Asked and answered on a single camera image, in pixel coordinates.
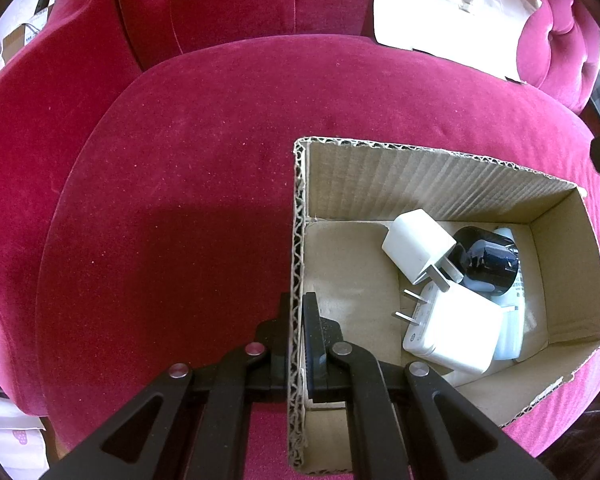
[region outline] black glossy object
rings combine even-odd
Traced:
[[[519,265],[513,240],[474,226],[463,227],[454,238],[449,260],[464,274],[462,285],[492,296],[510,289]]]

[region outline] sofa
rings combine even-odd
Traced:
[[[0,385],[69,449],[173,362],[247,342],[289,288],[293,140],[495,156],[587,190],[577,113],[600,31],[525,26],[527,85],[378,45],[371,0],[57,0],[0,72]],[[600,351],[506,431],[539,454],[600,389]],[[293,478],[259,407],[248,478]]]

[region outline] white charger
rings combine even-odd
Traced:
[[[421,296],[402,348],[452,370],[484,373],[500,335],[502,309],[453,282],[447,292],[429,282]]]
[[[436,267],[438,264],[450,272],[454,281],[462,280],[462,274],[445,260],[455,244],[454,238],[438,222],[423,209],[416,209],[401,214],[392,222],[382,242],[382,250],[414,285],[428,275],[444,291],[447,290],[446,280]]]

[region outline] silver pin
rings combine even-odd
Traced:
[[[422,303],[429,303],[429,301],[425,300],[422,296],[418,296],[415,292],[411,292],[408,288],[405,288],[402,293],[411,296],[413,299],[421,301]]]
[[[440,260],[440,265],[443,269],[445,269],[445,272],[449,275],[453,282],[460,283],[464,278],[462,272],[460,272],[458,268],[454,264],[452,264],[449,258],[447,258],[446,256],[442,258],[442,260]]]
[[[420,326],[420,324],[415,319],[413,319],[413,317],[409,317],[401,312],[394,312],[392,316],[397,317],[397,319],[400,319],[401,321],[408,321],[409,323],[413,323],[414,325]]]
[[[446,280],[446,278],[442,275],[442,272],[440,272],[440,270],[437,267],[430,265],[425,269],[424,272],[427,276],[429,276],[432,279],[432,281],[438,286],[438,288],[442,292],[447,292],[451,288],[449,282]]]

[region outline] red velvet fabric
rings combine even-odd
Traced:
[[[104,115],[50,228],[36,322],[64,443],[169,364],[216,361],[275,314],[289,288],[292,143],[311,135],[496,156],[573,180],[589,191],[600,244],[590,132],[532,86],[360,37],[278,36],[175,57]],[[600,353],[507,431],[537,454],[599,388]]]
[[[0,72],[0,385],[44,415],[35,293],[46,232],[71,166],[137,76],[114,0],[58,0]]]
[[[579,0],[542,0],[518,42],[518,72],[579,114],[600,61],[600,28]]]
[[[368,34],[370,0],[120,0],[142,66],[200,48],[279,34]],[[578,0],[542,0],[518,44],[518,71],[580,113],[598,73],[600,29]]]

